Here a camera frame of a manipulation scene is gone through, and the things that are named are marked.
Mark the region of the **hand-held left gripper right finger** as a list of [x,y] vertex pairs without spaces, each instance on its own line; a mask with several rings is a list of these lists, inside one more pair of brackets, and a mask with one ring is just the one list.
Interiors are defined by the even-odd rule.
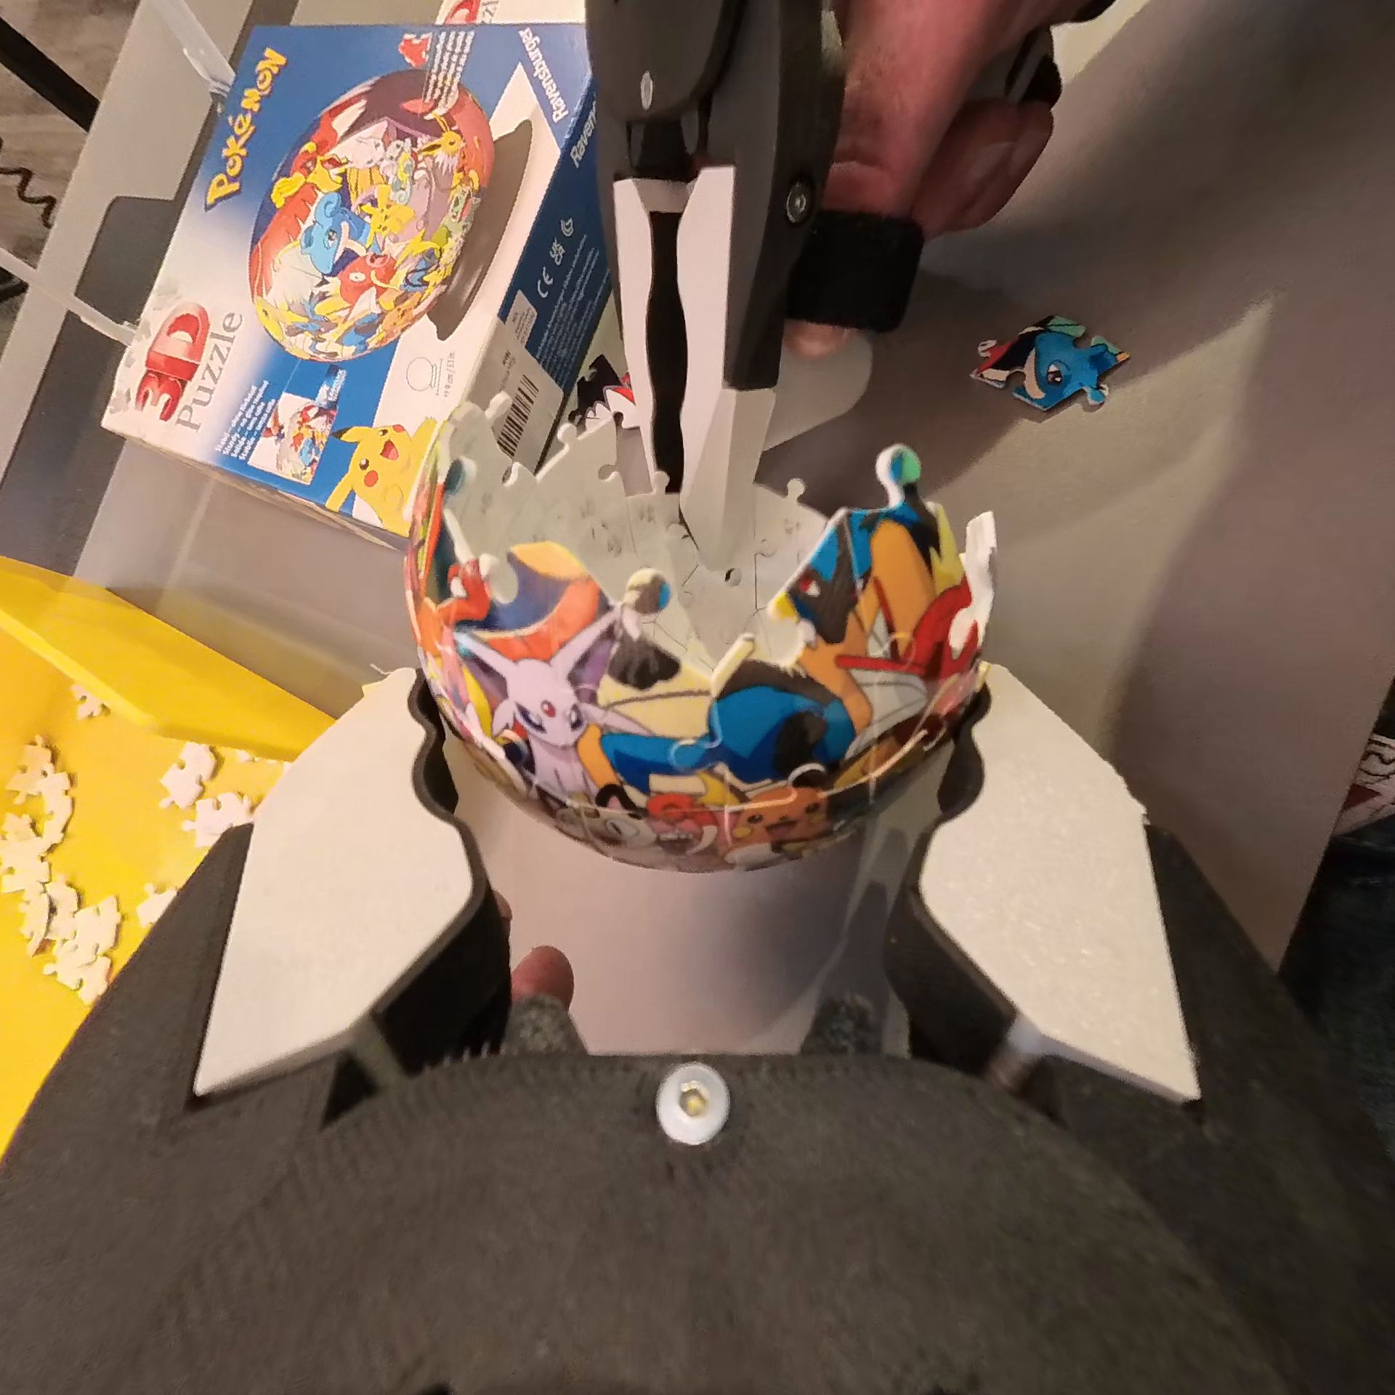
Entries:
[[930,1057],[1010,1090],[1063,1059],[1196,1102],[1146,815],[1124,780],[992,667],[935,815],[884,942]]

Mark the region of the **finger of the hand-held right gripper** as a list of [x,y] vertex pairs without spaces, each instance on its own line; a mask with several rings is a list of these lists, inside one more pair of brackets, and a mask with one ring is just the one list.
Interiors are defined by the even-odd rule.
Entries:
[[684,426],[693,350],[678,255],[691,192],[689,182],[615,183],[615,271],[636,426],[651,476],[674,496],[688,494],[694,477]]
[[678,290],[688,340],[679,507],[709,570],[737,567],[751,549],[746,539],[756,471],[776,403],[774,389],[726,383],[734,200],[736,172],[708,167],[691,185],[678,223]]

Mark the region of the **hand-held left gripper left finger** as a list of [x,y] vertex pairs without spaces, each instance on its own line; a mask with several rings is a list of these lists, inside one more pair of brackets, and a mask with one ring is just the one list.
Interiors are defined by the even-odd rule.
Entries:
[[196,1097],[341,1054],[385,1087],[498,1044],[508,932],[457,808],[415,670],[374,685],[289,768],[253,824]]

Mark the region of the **white joined puzzle pieces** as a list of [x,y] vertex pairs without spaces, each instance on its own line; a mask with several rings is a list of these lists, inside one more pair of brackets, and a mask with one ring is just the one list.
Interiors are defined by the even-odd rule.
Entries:
[[1081,398],[1086,409],[1098,409],[1109,394],[1104,378],[1123,366],[1129,355],[1086,328],[1061,316],[1038,318],[1008,341],[978,345],[980,366],[970,378],[998,391],[1011,391],[1038,413],[1053,413]]

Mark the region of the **yellow cardboard box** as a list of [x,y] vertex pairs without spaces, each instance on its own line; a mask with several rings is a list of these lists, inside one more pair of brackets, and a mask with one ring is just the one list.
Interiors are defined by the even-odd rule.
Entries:
[[[2,562],[3,683],[48,670],[166,740],[292,763],[332,718],[108,590]],[[93,1006],[2,946],[2,1145]]]

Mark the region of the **colourful puzzle ball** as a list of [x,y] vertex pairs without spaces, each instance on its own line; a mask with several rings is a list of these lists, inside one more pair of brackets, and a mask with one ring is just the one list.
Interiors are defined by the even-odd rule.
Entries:
[[756,489],[723,570],[663,486],[628,494],[618,429],[565,428],[537,472],[503,408],[463,403],[415,486],[407,599],[427,685],[532,818],[639,868],[809,858],[889,806],[978,698],[995,517],[958,547],[918,456],[832,517]]

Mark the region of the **black red white puzzle piece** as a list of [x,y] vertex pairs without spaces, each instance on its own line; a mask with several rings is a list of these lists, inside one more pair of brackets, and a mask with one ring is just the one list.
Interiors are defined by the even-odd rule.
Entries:
[[566,423],[576,431],[585,431],[603,421],[615,421],[623,431],[636,428],[631,376],[620,373],[605,355],[598,355],[578,381]]

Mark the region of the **pile of white puzzle pieces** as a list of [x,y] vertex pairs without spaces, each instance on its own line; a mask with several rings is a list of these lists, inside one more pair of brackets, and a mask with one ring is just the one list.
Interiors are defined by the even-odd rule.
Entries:
[[286,763],[160,738],[47,668],[3,683],[3,951],[91,1006]]

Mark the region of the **blue white puzzle box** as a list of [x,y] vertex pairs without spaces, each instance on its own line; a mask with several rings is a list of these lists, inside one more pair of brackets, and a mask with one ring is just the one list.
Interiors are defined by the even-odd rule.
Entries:
[[259,27],[103,424],[387,545],[437,429],[538,467],[611,291],[585,26]]

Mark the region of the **person's blue jeans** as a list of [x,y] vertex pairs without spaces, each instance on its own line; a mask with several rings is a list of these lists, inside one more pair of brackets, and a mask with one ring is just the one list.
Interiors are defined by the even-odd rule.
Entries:
[[1392,1128],[1393,820],[1339,834],[1284,954],[1281,979]]

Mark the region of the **clear plastic strip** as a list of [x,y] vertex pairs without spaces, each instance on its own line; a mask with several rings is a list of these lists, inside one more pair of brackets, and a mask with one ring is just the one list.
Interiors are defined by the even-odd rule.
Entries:
[[198,74],[206,92],[219,99],[226,97],[234,80],[234,71],[193,7],[181,0],[143,2],[141,7],[151,9],[160,19],[184,61]]
[[131,345],[135,340],[135,326],[130,323],[118,323],[100,313],[95,306],[85,303],[72,291],[67,291],[52,281],[45,280],[43,273],[23,262],[17,255],[2,248],[2,270],[22,281],[32,293],[60,306],[67,315],[73,315],[80,323],[86,325],[98,335],[118,345]]

